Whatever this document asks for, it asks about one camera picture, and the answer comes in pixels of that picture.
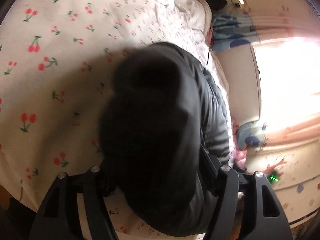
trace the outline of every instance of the bedspread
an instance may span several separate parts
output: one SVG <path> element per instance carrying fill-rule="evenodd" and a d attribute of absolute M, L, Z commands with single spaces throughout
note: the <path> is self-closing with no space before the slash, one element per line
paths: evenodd
<path fill-rule="evenodd" d="M 16 0 L 0 26 L 1 185 L 37 211 L 58 173 L 101 163 L 98 120 L 134 48 L 167 41 L 208 59 L 228 109 L 205 44 L 210 21 L 204 0 Z M 232 146 L 230 114 L 228 126 Z M 117 232 L 175 238 L 133 214 L 120 190 L 105 201 Z"/>

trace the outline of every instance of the screw head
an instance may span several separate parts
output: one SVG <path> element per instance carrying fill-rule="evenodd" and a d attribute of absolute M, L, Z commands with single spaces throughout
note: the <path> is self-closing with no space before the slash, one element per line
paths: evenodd
<path fill-rule="evenodd" d="M 100 171 L 100 167 L 99 167 L 99 166 L 93 166 L 93 167 L 91 168 L 91 172 L 93 172 L 93 173 L 96 173 L 96 172 L 98 172 L 98 171 Z"/>
<path fill-rule="evenodd" d="M 221 170 L 222 170 L 222 171 L 230 171 L 231 168 L 230 168 L 228 165 L 222 165 L 222 166 L 221 166 Z"/>
<path fill-rule="evenodd" d="M 60 172 L 60 173 L 58 174 L 58 178 L 59 178 L 59 179 L 64 179 L 66 176 L 67 176 L 67 174 L 66 174 L 65 172 Z"/>
<path fill-rule="evenodd" d="M 256 172 L 256 176 L 257 176 L 258 178 L 262 178 L 262 177 L 264 176 L 264 174 L 263 174 L 262 171 L 257 171 L 257 172 Z"/>

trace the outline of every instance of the cable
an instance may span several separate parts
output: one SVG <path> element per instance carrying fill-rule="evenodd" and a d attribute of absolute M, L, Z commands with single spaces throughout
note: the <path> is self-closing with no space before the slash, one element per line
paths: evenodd
<path fill-rule="evenodd" d="M 228 16 L 230 16 L 230 14 L 231 14 L 231 12 L 232 12 L 232 10 L 233 9 L 235 9 L 235 7 L 233 6 L 232 8 L 231 8 L 231 10 L 230 10 L 230 12 L 228 13 Z M 221 27 L 221 26 L 223 26 L 224 24 L 221 24 L 221 25 L 219 25 L 218 26 L 218 28 L 217 28 L 217 31 L 216 31 L 216 34 L 218 34 L 218 31 L 219 31 L 219 28 Z M 214 39 L 214 34 L 213 34 L 213 31 L 212 31 L 212 29 L 211 29 L 211 27 L 213 28 L 213 26 L 212 25 L 210 25 L 210 30 L 211 30 L 211 33 L 212 33 L 212 39 L 211 39 L 211 41 L 215 41 L 215 39 Z M 207 64 L 205 65 L 205 68 L 208 70 L 208 63 L 209 63 L 209 55 L 210 55 L 210 50 L 211 50 L 211 48 L 209 48 L 209 51 L 208 51 L 208 58 L 207 58 Z"/>

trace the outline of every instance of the black jacket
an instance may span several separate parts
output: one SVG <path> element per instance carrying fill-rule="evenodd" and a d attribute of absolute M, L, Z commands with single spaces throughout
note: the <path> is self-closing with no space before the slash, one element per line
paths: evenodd
<path fill-rule="evenodd" d="M 129 206 L 165 234 L 204 233 L 217 198 L 199 173 L 200 144 L 229 160 L 226 106 L 211 74 L 162 42 L 130 54 L 113 85 L 100 143 Z"/>

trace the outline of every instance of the bed sheet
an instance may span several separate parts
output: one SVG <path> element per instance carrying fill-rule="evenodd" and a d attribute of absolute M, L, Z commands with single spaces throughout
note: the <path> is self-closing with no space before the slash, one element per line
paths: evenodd
<path fill-rule="evenodd" d="M 0 26 L 1 185 L 37 211 L 59 172 L 101 163 L 99 116 L 114 69 L 134 48 L 167 41 L 208 60 L 228 109 L 205 43 L 208 8 L 204 0 L 16 0 Z M 228 125 L 232 146 L 230 114 Z M 120 190 L 105 202 L 118 233 L 176 238 L 137 217 Z"/>

